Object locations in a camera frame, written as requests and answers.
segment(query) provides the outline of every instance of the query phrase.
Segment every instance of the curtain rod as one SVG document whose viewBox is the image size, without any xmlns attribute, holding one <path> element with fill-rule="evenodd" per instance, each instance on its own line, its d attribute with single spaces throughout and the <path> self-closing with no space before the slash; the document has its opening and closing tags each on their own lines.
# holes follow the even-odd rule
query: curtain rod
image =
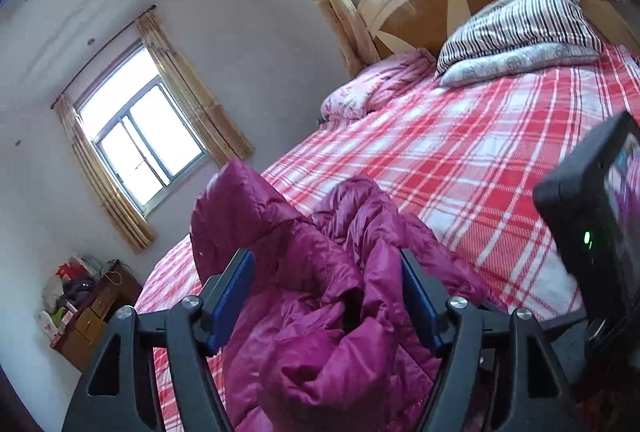
<svg viewBox="0 0 640 432">
<path fill-rule="evenodd" d="M 156 5 L 151 5 L 148 9 L 146 9 L 146 10 L 145 10 L 144 12 L 142 12 L 139 16 L 137 16 L 133 21 L 131 21 L 128 25 L 126 25 L 123 29 L 121 29 L 117 34 L 115 34 L 113 37 L 111 37 L 111 38 L 110 38 L 110 39 L 109 39 L 109 40 L 108 40 L 108 41 L 107 41 L 107 42 L 106 42 L 106 43 L 105 43 L 105 44 L 100 48 L 100 50 L 96 51 L 96 52 L 94 53 L 94 56 L 92 56 L 92 57 L 87 61 L 87 63 L 86 63 L 84 66 L 82 66 L 82 67 L 80 68 L 79 72 L 78 72 L 78 73 L 76 73 L 76 74 L 74 75 L 74 77 L 73 77 L 71 80 L 69 80 L 69 83 L 65 86 L 65 88 L 64 88 L 62 91 L 60 91 L 60 94 L 56 97 L 56 99 L 55 99 L 55 100 L 54 100 L 54 102 L 51 104 L 51 106 L 49 107 L 49 109 L 53 109 L 53 108 L 56 106 L 56 103 L 58 102 L 58 100 L 60 100 L 60 97 L 61 97 L 63 94 L 65 94 L 66 90 L 67 90 L 67 89 L 69 89 L 69 86 L 70 86 L 71 84 L 73 84 L 73 83 L 74 83 L 74 80 L 75 80 L 75 79 L 77 79 L 77 78 L 78 78 L 78 75 L 79 75 L 80 73 L 82 73 L 82 71 L 84 71 L 84 68 L 86 68 L 89 64 L 91 64 L 92 60 L 93 60 L 94 58 L 96 58 L 96 57 L 100 54 L 100 51 L 104 50 L 104 48 L 106 48 L 108 45 L 110 45 L 110 43 L 113 41 L 113 39 L 115 39 L 118 35 L 120 35 L 122 32 L 124 32 L 128 27 L 130 27 L 130 26 L 131 26 L 134 22 L 136 22 L 139 18 L 141 18 L 141 17 L 142 17 L 143 15 L 145 15 L 147 12 L 151 12 L 152 10 L 155 10 L 155 9 L 156 9 Z"/>
</svg>

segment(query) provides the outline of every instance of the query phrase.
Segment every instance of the drawer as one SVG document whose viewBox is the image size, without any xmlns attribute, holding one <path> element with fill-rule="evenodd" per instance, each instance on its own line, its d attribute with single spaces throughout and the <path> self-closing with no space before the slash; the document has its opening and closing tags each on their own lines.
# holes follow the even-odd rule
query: drawer
<svg viewBox="0 0 640 432">
<path fill-rule="evenodd" d="M 80 372 L 91 361 L 91 345 L 77 330 L 71 330 L 62 342 L 60 354 L 64 356 Z"/>
<path fill-rule="evenodd" d="M 104 319 L 105 315 L 109 312 L 111 306 L 118 298 L 118 287 L 111 282 L 108 282 L 95 297 L 95 301 L 91 304 L 91 310 L 97 315 L 98 318 Z"/>
<path fill-rule="evenodd" d="M 81 316 L 76 321 L 76 330 L 87 339 L 90 345 L 94 345 L 100 340 L 107 324 L 105 324 L 98 316 L 87 308 L 82 311 Z"/>
</svg>

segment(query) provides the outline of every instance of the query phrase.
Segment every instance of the window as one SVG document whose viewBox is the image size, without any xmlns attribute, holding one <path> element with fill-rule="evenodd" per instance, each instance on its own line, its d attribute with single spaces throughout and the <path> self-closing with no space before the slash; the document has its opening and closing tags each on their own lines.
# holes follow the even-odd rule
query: window
<svg viewBox="0 0 640 432">
<path fill-rule="evenodd" d="M 204 155 L 145 48 L 111 73 L 78 112 L 87 137 L 143 214 Z"/>
</svg>

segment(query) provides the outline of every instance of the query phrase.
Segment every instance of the magenta jacket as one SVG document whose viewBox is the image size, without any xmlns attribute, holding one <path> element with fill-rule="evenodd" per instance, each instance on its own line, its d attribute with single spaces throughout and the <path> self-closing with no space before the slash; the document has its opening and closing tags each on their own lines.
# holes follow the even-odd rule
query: magenta jacket
<svg viewBox="0 0 640 432">
<path fill-rule="evenodd" d="M 232 161 L 198 197 L 191 241 L 203 283 L 238 248 L 255 254 L 257 278 L 223 353 L 239 432 L 411 430 L 439 360 L 402 303 L 400 248 L 450 294 L 504 308 L 465 259 L 364 175 L 304 216 Z"/>
</svg>

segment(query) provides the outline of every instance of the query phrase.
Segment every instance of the plaid blanket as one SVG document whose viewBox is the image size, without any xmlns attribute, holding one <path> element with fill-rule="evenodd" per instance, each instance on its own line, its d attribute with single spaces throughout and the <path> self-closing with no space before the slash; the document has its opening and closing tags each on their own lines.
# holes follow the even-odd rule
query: plaid blanket
<svg viewBox="0 0 640 432">
<path fill-rule="evenodd" d="M 640 113 L 640 69 L 606 45 L 593 65 L 553 67 L 445 91 L 425 82 L 362 120 L 324 123 L 263 176 L 310 212 L 337 183 L 369 174 L 415 213 L 510 306 L 539 319 L 577 309 L 580 292 L 532 202 L 532 189 L 613 113 Z M 136 305 L 171 307 L 198 293 L 186 237 L 162 259 Z M 168 431 L 182 430 L 166 352 L 155 352 Z M 209 361 L 224 398 L 220 356 Z"/>
</svg>

